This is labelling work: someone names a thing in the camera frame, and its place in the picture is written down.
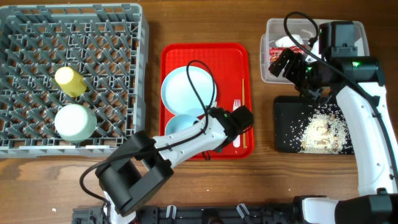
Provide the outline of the large light blue plate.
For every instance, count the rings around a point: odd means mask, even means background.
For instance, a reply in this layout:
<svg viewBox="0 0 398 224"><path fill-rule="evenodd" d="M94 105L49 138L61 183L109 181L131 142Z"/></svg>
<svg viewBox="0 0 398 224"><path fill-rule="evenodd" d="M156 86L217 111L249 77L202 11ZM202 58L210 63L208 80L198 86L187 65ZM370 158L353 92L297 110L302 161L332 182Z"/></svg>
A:
<svg viewBox="0 0 398 224"><path fill-rule="evenodd" d="M217 87L210 74L199 67L189 66L190 79L203 104L208 106L217 97ZM186 66L172 70L161 86L161 99L164 106L174 115L189 114L199 117L204 110L188 81Z"/></svg>

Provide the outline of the small light blue bowl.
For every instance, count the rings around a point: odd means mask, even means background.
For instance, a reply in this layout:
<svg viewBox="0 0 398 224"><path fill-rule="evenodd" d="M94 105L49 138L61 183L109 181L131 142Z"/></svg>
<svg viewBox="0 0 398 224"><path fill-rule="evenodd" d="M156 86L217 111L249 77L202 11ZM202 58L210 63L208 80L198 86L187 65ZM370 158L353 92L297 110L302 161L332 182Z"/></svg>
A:
<svg viewBox="0 0 398 224"><path fill-rule="evenodd" d="M169 120L165 127L165 135L173 134L181 130L187 129L199 122L197 117L189 114L176 115Z"/></svg>

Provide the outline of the red snack wrapper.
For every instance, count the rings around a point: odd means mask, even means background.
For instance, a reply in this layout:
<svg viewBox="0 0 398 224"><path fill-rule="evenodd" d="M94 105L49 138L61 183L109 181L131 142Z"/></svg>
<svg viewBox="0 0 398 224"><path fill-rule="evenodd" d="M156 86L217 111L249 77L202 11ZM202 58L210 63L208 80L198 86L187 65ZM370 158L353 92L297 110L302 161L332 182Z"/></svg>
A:
<svg viewBox="0 0 398 224"><path fill-rule="evenodd" d="M289 47L290 50L293 50L295 53L301 53L304 54L304 51L297 47L297 46L293 46L293 47ZM269 61L270 63L275 62L279 55L285 50L285 47L271 47L269 49Z"/></svg>

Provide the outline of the white plastic fork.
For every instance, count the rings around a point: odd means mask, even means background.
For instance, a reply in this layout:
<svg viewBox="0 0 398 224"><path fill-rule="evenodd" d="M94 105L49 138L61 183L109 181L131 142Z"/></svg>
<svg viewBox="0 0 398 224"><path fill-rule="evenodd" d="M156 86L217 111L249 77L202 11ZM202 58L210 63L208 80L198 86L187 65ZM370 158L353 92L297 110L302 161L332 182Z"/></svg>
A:
<svg viewBox="0 0 398 224"><path fill-rule="evenodd" d="M238 109L240 106L241 106L241 100L234 100L233 111ZM240 144L241 144L240 137L236 136L236 138L233 141L233 146L235 148L238 148Z"/></svg>

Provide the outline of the light green bowl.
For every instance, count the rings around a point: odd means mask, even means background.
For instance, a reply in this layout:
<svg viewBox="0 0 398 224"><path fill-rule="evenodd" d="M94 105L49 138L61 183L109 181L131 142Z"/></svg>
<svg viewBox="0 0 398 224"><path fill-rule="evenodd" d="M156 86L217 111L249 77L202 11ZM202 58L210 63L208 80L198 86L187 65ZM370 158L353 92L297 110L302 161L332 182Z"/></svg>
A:
<svg viewBox="0 0 398 224"><path fill-rule="evenodd" d="M82 142L94 133L97 119L88 107L70 104L58 111L54 123L56 131L63 140Z"/></svg>

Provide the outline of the white napkin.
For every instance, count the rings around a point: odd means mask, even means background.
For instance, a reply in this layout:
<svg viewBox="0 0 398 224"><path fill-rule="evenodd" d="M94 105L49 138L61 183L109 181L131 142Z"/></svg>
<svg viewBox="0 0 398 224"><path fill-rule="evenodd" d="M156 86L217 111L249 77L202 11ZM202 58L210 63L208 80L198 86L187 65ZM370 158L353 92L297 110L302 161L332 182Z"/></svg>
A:
<svg viewBox="0 0 398 224"><path fill-rule="evenodd" d="M300 45L304 45L304 42L301 38L301 36L297 34L292 34L292 37L295 39L296 42L298 42ZM276 47L296 47L297 45L290 39L289 36L282 37L275 41Z"/></svg>

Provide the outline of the wooden chopstick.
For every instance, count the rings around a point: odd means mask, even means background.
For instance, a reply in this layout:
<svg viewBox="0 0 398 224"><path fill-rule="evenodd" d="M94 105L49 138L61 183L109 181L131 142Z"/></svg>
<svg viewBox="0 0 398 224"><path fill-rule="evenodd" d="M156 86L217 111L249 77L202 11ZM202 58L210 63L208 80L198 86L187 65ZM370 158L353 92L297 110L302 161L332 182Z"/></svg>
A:
<svg viewBox="0 0 398 224"><path fill-rule="evenodd" d="M245 84L244 84L244 79L242 79L242 104L245 104ZM242 135L242 140L243 140L243 148L247 148L246 146L246 133L243 133Z"/></svg>

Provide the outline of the yellow plastic cup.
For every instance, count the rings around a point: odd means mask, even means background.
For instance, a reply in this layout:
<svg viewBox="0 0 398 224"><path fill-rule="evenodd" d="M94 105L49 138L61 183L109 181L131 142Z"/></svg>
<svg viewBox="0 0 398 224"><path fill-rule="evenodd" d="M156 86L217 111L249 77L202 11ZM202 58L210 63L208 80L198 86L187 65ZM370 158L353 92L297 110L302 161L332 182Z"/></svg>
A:
<svg viewBox="0 0 398 224"><path fill-rule="evenodd" d="M55 72L55 81L71 97L81 96L87 89L83 76L71 67L61 67Z"/></svg>

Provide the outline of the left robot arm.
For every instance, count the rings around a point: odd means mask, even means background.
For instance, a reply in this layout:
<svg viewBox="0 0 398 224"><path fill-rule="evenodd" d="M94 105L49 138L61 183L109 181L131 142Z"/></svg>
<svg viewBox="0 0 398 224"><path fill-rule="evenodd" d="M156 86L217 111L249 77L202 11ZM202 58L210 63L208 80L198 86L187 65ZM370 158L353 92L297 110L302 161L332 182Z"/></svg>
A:
<svg viewBox="0 0 398 224"><path fill-rule="evenodd" d="M175 167L199 153L221 151L251 125L252 118L242 118L238 110L211 108L183 131L153 138L143 131L133 134L95 171L109 200L109 221L133 221L136 210L171 178Z"/></svg>

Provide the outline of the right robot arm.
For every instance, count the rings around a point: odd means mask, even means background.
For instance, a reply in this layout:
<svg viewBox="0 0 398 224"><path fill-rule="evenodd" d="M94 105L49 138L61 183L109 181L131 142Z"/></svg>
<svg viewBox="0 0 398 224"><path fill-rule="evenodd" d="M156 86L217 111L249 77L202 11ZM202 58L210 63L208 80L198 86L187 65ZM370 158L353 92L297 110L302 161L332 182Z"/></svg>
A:
<svg viewBox="0 0 398 224"><path fill-rule="evenodd" d="M302 196L294 202L299 223L397 223L397 140L386 105L382 68L356 47L329 47L313 63L286 48L269 66L303 96L317 100L329 87L346 119L358 168L359 197L333 200Z"/></svg>

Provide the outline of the leftover rice with scraps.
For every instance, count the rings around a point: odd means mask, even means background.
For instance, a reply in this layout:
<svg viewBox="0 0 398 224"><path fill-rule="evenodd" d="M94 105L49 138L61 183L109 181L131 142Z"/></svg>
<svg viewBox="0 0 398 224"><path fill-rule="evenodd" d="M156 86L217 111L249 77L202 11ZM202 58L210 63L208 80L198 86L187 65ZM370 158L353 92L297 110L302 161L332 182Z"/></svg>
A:
<svg viewBox="0 0 398 224"><path fill-rule="evenodd" d="M283 143L305 154L352 154L353 146L342 111L336 104L306 105L309 113L290 122L293 134Z"/></svg>

